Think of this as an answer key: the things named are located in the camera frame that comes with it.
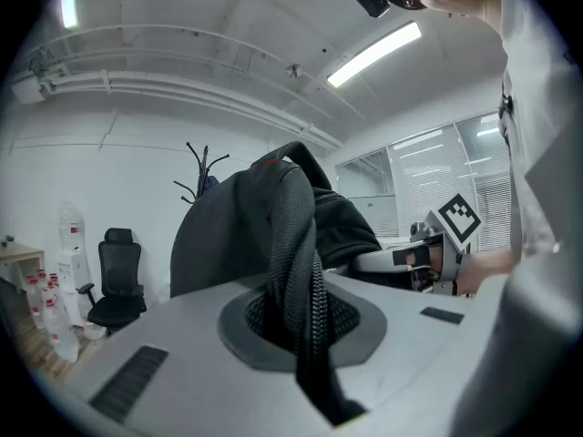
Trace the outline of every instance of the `wooden floor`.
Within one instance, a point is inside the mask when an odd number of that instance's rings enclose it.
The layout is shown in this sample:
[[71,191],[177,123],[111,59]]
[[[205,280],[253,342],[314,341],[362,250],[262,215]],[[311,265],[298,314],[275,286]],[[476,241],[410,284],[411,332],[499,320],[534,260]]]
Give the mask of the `wooden floor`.
[[79,367],[105,341],[88,340],[82,328],[74,327],[80,346],[79,358],[75,363],[62,360],[50,345],[46,330],[35,327],[24,292],[17,293],[12,284],[0,279],[0,302],[6,316],[5,326],[11,329],[23,361],[30,369],[41,371],[53,381],[63,382],[73,368]]

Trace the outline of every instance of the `air conditioning unit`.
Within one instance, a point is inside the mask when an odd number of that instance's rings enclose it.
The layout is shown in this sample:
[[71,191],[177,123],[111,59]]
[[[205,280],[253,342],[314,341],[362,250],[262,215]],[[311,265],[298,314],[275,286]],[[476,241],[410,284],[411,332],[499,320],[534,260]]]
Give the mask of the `air conditioning unit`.
[[12,92],[15,93],[16,98],[21,104],[34,104],[42,102],[49,94],[46,88],[41,86],[38,76],[32,71],[29,71],[30,76],[15,81],[12,85]]

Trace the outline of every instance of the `chair headrest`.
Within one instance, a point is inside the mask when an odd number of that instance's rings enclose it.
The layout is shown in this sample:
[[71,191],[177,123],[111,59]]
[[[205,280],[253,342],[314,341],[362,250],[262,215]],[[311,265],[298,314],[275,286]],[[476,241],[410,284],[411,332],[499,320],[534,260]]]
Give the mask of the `chair headrest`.
[[104,240],[107,243],[131,244],[134,242],[131,238],[131,229],[108,229]]

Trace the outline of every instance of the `ceiling pipe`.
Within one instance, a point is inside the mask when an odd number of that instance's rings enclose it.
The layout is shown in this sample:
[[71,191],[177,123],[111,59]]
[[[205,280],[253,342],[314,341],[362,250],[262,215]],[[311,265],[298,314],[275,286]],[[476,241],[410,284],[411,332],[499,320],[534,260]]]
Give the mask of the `ceiling pipe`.
[[[168,93],[165,93],[165,92],[151,91],[151,90],[142,89],[142,88],[127,88],[127,87],[122,87],[122,86],[116,86],[116,83],[112,84],[111,89],[113,92],[139,94],[139,95],[145,95],[145,96],[151,96],[151,97],[162,97],[162,98],[168,98],[168,99],[179,100],[179,101],[183,101],[183,102],[189,102],[192,104],[202,105],[205,107],[217,108],[219,110],[231,112],[235,115],[240,115],[243,117],[253,119],[255,121],[259,121],[259,122],[267,124],[271,127],[277,127],[277,128],[282,129],[288,133],[292,133],[292,134],[295,134],[298,136],[304,136],[307,140],[310,140],[314,144],[317,144],[318,146],[324,147],[324,148],[329,149],[329,150],[336,150],[339,146],[342,145],[342,143],[340,143],[340,141],[338,141],[335,138],[333,138],[333,141],[329,141],[326,138],[329,135],[326,135],[323,132],[322,133],[325,135],[324,137],[318,137],[316,134],[310,134],[310,132],[308,132],[308,134],[302,134],[303,130],[301,128],[294,126],[294,125],[283,123],[281,121],[273,121],[271,118],[264,116],[261,112],[253,113],[251,111],[240,110],[237,106],[230,105],[227,103],[221,103],[220,101],[219,102],[212,102],[212,101],[205,101],[203,99],[196,98],[196,97],[191,97],[190,96],[191,92],[188,91],[188,89],[185,89],[185,92],[187,92],[188,94],[184,94],[184,95],[180,95],[179,93],[173,93],[173,92],[171,92],[170,89],[169,89]],[[61,86],[53,87],[53,94],[61,94],[61,93],[67,93],[67,92],[80,92],[80,91],[106,92],[106,88],[105,88],[105,85],[103,83],[88,83],[88,82],[72,83],[71,85],[64,84]]]
[[[51,82],[55,86],[62,86],[64,84],[79,83],[84,81],[103,81],[102,76],[103,74],[101,72],[91,72],[53,78],[51,79]],[[319,128],[315,127],[311,123],[306,122],[305,120],[294,117],[293,115],[283,112],[276,107],[265,104],[264,102],[258,101],[252,97],[236,93],[224,87],[214,86],[208,83],[202,83],[200,81],[186,79],[178,76],[133,71],[108,71],[107,79],[112,88],[113,86],[124,87],[118,84],[118,80],[136,80],[146,83],[149,82],[152,84],[139,84],[138,86],[127,87],[149,88],[153,90],[165,90],[167,92],[180,92],[181,94],[185,94],[187,96],[195,96],[215,102],[219,101],[221,103],[225,103],[225,100],[228,99],[231,104],[233,101],[235,101],[237,103],[237,108],[239,109],[247,111],[250,111],[251,109],[251,113],[253,114],[256,114],[256,112],[259,111],[262,115],[267,116],[270,121],[277,121],[279,123],[283,123],[284,125],[290,124],[291,127],[298,127],[300,130],[310,129],[316,136],[323,137],[323,135],[325,135],[327,141],[332,142],[338,147],[343,145],[343,143],[338,141],[336,138],[324,133]]]
[[[229,40],[229,41],[234,42],[236,44],[240,44],[242,46],[246,46],[246,47],[251,48],[253,50],[257,50],[258,52],[261,52],[261,53],[265,54],[266,56],[269,56],[269,57],[273,58],[274,60],[279,61],[281,64],[283,64],[286,67],[292,64],[291,62],[285,61],[282,58],[280,58],[279,56],[276,56],[275,54],[268,52],[267,50],[264,50],[258,46],[255,46],[254,44],[249,44],[247,42],[243,42],[243,41],[236,39],[234,37],[225,36],[224,34],[216,33],[214,31],[209,31],[207,29],[199,29],[197,27],[189,27],[189,26],[184,26],[184,25],[157,25],[157,24],[151,24],[151,23],[124,24],[124,25],[103,25],[100,27],[93,27],[90,29],[84,29],[82,31],[71,32],[69,34],[65,34],[63,36],[55,37],[53,39],[45,41],[40,46],[33,47],[32,49],[25,52],[24,56],[31,56],[36,51],[40,50],[43,46],[49,47],[50,45],[54,44],[55,42],[58,42],[61,40],[66,40],[70,37],[82,36],[85,34],[91,34],[91,33],[100,32],[100,31],[108,31],[108,30],[114,30],[114,29],[132,29],[132,28],[160,28],[160,29],[174,29],[174,30],[181,30],[181,31],[197,32],[200,34],[205,34],[207,36],[214,36],[214,37],[218,37],[221,39]],[[332,94],[334,97],[336,97],[339,101],[341,101],[343,104],[345,104],[347,107],[349,107],[361,119],[365,119],[365,117],[362,113],[360,113],[352,104],[350,104],[343,97],[341,97],[331,87],[326,86],[325,83],[320,82],[314,76],[310,75],[309,73],[307,73],[305,71],[303,72],[303,74],[306,77],[310,78],[310,80],[312,82],[316,83],[318,86],[320,86],[323,89],[325,89],[326,91],[328,91],[330,94]]]
[[303,104],[316,110],[318,113],[329,118],[331,121],[333,121],[335,123],[338,122],[338,118],[333,117],[328,112],[326,112],[324,109],[316,106],[315,104],[313,104],[313,102],[308,100],[306,97],[301,96],[300,94],[289,89],[288,87],[282,86],[278,83],[270,81],[267,78],[256,75],[255,73],[252,73],[251,71],[241,69],[238,66],[230,65],[228,63],[224,63],[224,62],[221,62],[219,60],[216,60],[216,59],[210,58],[210,57],[189,56],[188,54],[184,54],[181,52],[158,50],[155,48],[121,47],[121,48],[114,48],[114,49],[94,50],[94,51],[90,51],[90,52],[79,52],[79,53],[72,54],[69,56],[61,56],[61,57],[57,58],[54,62],[50,63],[49,66],[52,66],[53,64],[81,63],[84,61],[99,60],[99,59],[104,59],[104,58],[105,59],[107,59],[107,58],[121,58],[121,57],[133,56],[133,55],[140,56],[140,55],[144,55],[144,54],[146,54],[148,56],[152,56],[152,57],[167,58],[167,59],[174,59],[174,60],[183,60],[183,61],[190,61],[190,62],[194,62],[194,63],[208,64],[208,65],[225,66],[226,68],[235,70],[239,73],[242,73],[245,76],[249,76],[249,77],[252,77],[253,79],[258,80],[259,82],[261,82],[263,84],[266,84],[270,87],[278,89],[281,92],[284,92],[284,93],[296,98],[300,102],[303,102]]

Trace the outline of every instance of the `chair seat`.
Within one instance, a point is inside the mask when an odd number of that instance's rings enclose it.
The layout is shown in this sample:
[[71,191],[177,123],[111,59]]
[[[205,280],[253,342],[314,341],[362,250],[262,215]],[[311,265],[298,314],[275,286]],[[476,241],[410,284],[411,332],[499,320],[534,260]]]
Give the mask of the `chair seat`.
[[87,319],[102,327],[123,327],[139,317],[143,303],[141,296],[104,296],[91,308]]

